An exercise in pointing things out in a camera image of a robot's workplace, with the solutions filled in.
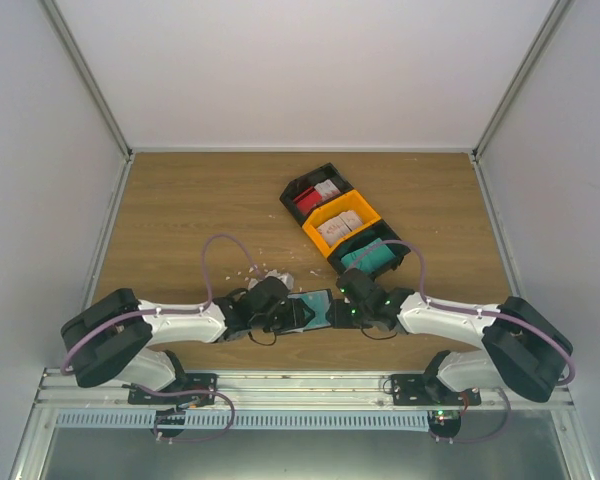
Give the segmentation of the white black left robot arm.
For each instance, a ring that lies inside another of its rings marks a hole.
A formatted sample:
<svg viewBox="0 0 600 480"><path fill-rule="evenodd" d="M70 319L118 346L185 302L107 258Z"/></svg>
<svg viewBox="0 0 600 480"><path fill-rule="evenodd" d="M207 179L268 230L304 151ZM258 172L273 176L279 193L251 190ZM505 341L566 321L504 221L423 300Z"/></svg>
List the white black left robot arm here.
<svg viewBox="0 0 600 480"><path fill-rule="evenodd" d="M129 288L118 289L61 328L67 350L61 372L82 388L122 380L151 389L165 404L176 403L185 395L186 380L171 354L151 347L226 343L255 330L276 336L302 331L316 312L290 293L288 283L286 275L267 276L250 289L189 305L152 303Z"/></svg>

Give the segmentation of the black leather card holder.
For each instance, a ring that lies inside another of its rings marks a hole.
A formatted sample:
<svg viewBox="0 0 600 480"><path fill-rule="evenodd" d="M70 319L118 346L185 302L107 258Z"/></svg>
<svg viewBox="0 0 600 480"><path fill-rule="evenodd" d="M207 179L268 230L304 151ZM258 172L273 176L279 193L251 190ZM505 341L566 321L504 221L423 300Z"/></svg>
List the black leather card holder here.
<svg viewBox="0 0 600 480"><path fill-rule="evenodd" d="M331 327L327 313L333 300L329 289L292 293L285 305L278 335L305 333Z"/></svg>

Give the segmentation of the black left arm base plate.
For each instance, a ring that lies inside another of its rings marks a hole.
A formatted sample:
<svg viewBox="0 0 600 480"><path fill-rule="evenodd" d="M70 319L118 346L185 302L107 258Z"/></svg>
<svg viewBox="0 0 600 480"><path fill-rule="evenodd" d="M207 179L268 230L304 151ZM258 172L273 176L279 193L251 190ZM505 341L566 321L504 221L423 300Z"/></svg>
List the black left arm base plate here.
<svg viewBox="0 0 600 480"><path fill-rule="evenodd" d="M214 398L209 391L215 391L217 383L216 373L185 373L183 377L160 390L163 396L148 393L137 385L126 385L127 402L130 405L202 407L214 403Z"/></svg>

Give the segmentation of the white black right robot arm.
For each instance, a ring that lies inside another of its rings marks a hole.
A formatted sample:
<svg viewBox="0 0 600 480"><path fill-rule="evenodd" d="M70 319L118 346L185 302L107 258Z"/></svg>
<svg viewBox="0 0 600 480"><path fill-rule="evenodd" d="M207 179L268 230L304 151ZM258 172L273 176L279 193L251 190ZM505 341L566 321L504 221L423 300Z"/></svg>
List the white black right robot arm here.
<svg viewBox="0 0 600 480"><path fill-rule="evenodd" d="M433 404L444 405L474 388L508 388L526 400L545 403L556 387L575 377L571 343L522 298L475 305L408 288L387 291L357 268L345 271L336 285L343 296L326 313L335 329L376 327L471 346L469 352L443 350L425 368L422 389Z"/></svg>

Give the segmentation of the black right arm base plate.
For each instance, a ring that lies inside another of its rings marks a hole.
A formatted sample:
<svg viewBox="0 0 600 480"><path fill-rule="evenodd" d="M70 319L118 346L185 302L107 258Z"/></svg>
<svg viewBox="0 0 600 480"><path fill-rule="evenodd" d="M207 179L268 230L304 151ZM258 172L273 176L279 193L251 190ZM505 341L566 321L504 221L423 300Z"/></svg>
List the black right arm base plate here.
<svg viewBox="0 0 600 480"><path fill-rule="evenodd" d="M427 380L424 374L392 374L382 390L392 397L395 406L463 407L482 403L478 391L454 392L437 380Z"/></svg>

